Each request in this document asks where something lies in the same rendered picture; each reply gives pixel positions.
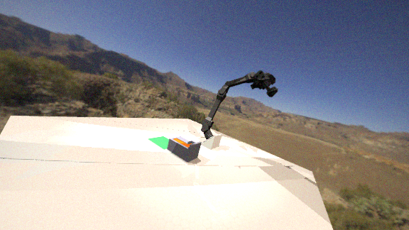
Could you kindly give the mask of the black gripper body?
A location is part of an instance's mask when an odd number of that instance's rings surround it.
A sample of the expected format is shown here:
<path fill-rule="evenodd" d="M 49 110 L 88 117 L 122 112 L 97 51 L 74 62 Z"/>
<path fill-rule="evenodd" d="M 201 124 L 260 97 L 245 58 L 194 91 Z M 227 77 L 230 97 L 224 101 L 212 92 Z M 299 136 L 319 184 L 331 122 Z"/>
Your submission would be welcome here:
<path fill-rule="evenodd" d="M 270 82 L 268 81 L 268 80 L 264 80 L 264 81 L 261 81 L 261 82 L 259 82 L 256 78 L 262 73 L 263 71 L 262 70 L 260 70 L 260 71 L 258 71 L 254 76 L 253 76 L 253 78 L 257 81 L 256 82 L 256 86 L 259 88 L 259 89 L 265 89 L 266 88 L 266 90 L 267 90 L 267 92 L 266 92 L 266 94 L 269 96 L 269 97 L 272 97 L 274 94 L 276 94 L 277 92 L 278 92 L 278 90 L 276 90 L 272 95 L 269 95 L 269 91 L 273 88 L 273 87 L 269 87 L 269 84 L 270 84 Z"/>

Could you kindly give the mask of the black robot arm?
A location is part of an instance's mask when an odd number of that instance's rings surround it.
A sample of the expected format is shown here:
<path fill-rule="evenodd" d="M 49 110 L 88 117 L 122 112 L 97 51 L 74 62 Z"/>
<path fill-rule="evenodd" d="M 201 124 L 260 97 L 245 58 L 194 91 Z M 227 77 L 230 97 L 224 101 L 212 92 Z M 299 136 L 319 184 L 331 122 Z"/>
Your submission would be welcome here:
<path fill-rule="evenodd" d="M 213 118 L 214 118 L 214 115 L 216 114 L 216 112 L 217 112 L 217 110 L 218 110 L 218 108 L 219 108 L 219 105 L 220 105 L 221 102 L 226 98 L 227 92 L 228 92 L 229 88 L 230 88 L 230 87 L 233 87 L 233 86 L 236 86 L 236 85 L 238 85 L 238 84 L 252 83 L 252 82 L 253 82 L 253 84 L 251 85 L 252 89 L 258 88 L 258 87 L 256 86 L 256 82 L 257 82 L 257 81 L 253 78 L 253 76 L 254 76 L 255 74 L 256 74 L 255 72 L 250 72 L 250 73 L 248 73 L 247 75 L 245 75 L 244 77 L 240 77 L 240 78 L 235 79 L 235 80 L 227 81 L 227 82 L 222 86 L 222 88 L 218 91 L 218 93 L 217 93 L 217 99 L 216 99 L 216 101 L 215 101 L 215 103 L 214 103 L 214 105 L 213 105 L 213 107 L 212 107 L 212 109 L 211 109 L 211 111 L 210 111 L 208 117 L 202 122 L 201 131 L 203 132 L 203 134 L 204 134 L 206 140 L 207 140 L 208 138 L 213 137 L 212 132 L 211 132 L 211 130 L 210 130 L 210 128 L 212 127 L 212 124 L 214 123 L 214 122 L 213 122 Z M 270 78 L 270 79 L 268 80 L 268 81 L 270 82 L 269 86 L 270 86 L 271 84 L 275 84 L 275 83 L 276 83 L 276 79 L 275 79 L 275 77 L 274 77 L 272 74 L 266 72 L 265 75 L 266 75 L 266 77 Z"/>

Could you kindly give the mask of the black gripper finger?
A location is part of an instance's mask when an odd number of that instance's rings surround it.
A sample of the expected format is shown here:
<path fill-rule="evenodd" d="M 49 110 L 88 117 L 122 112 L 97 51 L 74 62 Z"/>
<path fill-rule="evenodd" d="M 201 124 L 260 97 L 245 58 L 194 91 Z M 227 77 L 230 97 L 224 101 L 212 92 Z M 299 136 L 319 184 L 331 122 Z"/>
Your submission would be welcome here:
<path fill-rule="evenodd" d="M 266 75 L 262 72 L 256 79 L 261 82 L 264 80 L 269 80 L 270 78 L 266 77 Z"/>
<path fill-rule="evenodd" d="M 276 86 L 274 86 L 268 93 L 269 95 L 272 95 L 278 88 L 276 88 Z"/>

